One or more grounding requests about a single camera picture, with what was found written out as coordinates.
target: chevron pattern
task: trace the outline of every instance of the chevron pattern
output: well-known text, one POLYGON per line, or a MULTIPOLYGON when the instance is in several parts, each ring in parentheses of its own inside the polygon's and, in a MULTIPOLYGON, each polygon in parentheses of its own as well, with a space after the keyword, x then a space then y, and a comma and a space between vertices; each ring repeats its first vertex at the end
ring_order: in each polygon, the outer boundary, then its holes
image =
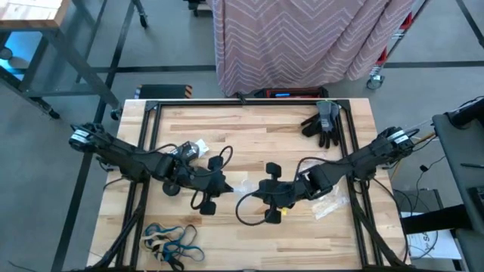
POLYGON ((367 76, 414 0, 212 0, 227 96, 367 76))

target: work glove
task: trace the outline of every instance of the work glove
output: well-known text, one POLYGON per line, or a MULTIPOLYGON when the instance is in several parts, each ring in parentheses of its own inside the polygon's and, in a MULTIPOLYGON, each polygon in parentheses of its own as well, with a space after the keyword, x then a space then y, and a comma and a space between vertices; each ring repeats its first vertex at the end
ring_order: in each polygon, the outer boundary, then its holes
POLYGON ((340 114, 340 106, 330 101, 317 102, 316 106, 319 113, 301 123, 301 126, 307 125, 302 129, 302 134, 306 137, 320 134, 319 147, 328 149, 331 141, 333 141, 334 146, 337 146, 340 136, 336 128, 336 118, 340 114))

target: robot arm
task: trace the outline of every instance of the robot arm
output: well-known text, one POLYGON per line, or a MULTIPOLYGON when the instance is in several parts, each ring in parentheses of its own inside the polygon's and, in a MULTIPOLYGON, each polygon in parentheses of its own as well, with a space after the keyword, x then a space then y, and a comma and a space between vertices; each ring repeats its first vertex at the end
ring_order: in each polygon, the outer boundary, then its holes
POLYGON ((277 208, 291 209, 299 200, 317 199, 331 192, 333 186, 345 175, 369 180, 375 175, 378 165, 393 163, 409 156, 413 147, 414 144, 401 128, 388 128, 366 147, 338 161, 325 160, 323 164, 299 172, 291 182, 278 181, 281 167, 270 162, 266 171, 271 174, 271 178, 260 181, 259 189, 252 195, 270 205, 265 212, 265 222, 279 224, 281 213, 277 208))
POLYGON ((98 154, 100 162, 118 166, 121 174, 130 181, 143 182, 150 177, 164 181, 163 191, 169 196, 178 194, 180 187, 203 192, 206 197, 198 206, 203 215, 215 214, 216 204, 210 200, 212 197, 233 191, 220 170, 223 165, 221 156, 209 160, 209 169, 189 166, 199 153, 198 147, 190 142, 170 153, 160 153, 121 141, 99 124, 73 125, 73 129, 74 134, 69 139, 73 149, 98 154))

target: plastic bag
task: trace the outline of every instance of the plastic bag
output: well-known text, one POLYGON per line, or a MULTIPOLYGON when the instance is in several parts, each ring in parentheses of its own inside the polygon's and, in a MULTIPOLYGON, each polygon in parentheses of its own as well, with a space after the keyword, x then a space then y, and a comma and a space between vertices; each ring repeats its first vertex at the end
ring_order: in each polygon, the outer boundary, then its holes
MULTIPOLYGON (((314 165, 318 165, 321 162, 316 160, 306 160, 302 162, 300 171, 304 171, 314 165)), ((334 185, 333 190, 328 194, 309 201, 311 205, 312 214, 315 216, 316 220, 323 218, 326 215, 329 215, 331 212, 334 212, 338 208, 346 205, 349 203, 348 192, 344 190, 345 187, 340 187, 339 185, 334 185)))

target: concrete floor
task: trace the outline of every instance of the concrete floor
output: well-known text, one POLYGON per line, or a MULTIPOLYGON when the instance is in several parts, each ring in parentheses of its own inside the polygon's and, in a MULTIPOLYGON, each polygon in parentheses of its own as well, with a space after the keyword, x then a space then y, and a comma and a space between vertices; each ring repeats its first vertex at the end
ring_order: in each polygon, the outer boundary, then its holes
MULTIPOLYGON (((86 2, 96 15, 101 1, 86 2)), ((133 17, 120 66, 215 63, 210 17, 193 17, 187 10, 187 3, 181 0, 143 0, 143 3, 150 15, 150 28, 143 30, 138 16, 133 17)), ((479 0, 466 0, 465 3, 484 31, 484 18, 479 16, 484 11, 484 3, 479 0)), ((110 65, 128 4, 128 0, 108 1, 88 58, 92 66, 110 65)), ((65 24, 66 28, 79 23, 75 16, 75 10, 70 10, 70 23, 65 24)), ((85 30, 87 26, 79 24, 75 41, 82 51, 88 31, 85 30)), ((22 33, 14 34, 9 43, 28 44, 29 47, 19 48, 16 55, 29 60, 38 40, 36 34, 22 33)), ((484 49, 477 43, 455 0, 431 2, 390 61, 443 60, 484 60, 484 49)), ((388 69, 383 74, 385 84, 377 91, 365 88, 366 78, 328 85, 332 97, 370 98, 379 131, 391 125, 410 128, 434 114, 454 109, 481 95, 484 85, 484 67, 388 69)), ((72 67, 50 50, 33 88, 62 89, 75 78, 72 67)), ((137 85, 149 83, 190 84, 194 86, 195 97, 223 97, 215 72, 117 74, 112 90, 120 100, 125 100, 133 97, 137 85)), ((46 99, 62 116, 61 120, 51 120, 3 86, 0 88, 3 109, 0 137, 4 139, 0 146, 3 177, 0 183, 0 270, 19 271, 8 264, 12 261, 36 271, 48 271, 82 158, 67 144, 72 134, 69 124, 92 121, 98 98, 46 99)), ((116 132, 116 122, 105 117, 103 123, 109 131, 116 132)), ((418 136, 428 131, 432 131, 429 125, 418 136)), ((439 142, 432 142, 412 159, 403 161, 392 185, 400 190, 413 190, 420 174, 418 166, 429 165, 442 154, 439 142)), ((91 167, 64 270, 81 268, 85 264, 105 178, 106 174, 97 165, 91 167)), ((424 175, 421 187, 438 189, 444 206, 461 202, 445 160, 424 175)), ((421 261, 418 265, 449 269, 448 263, 441 261, 421 261)))

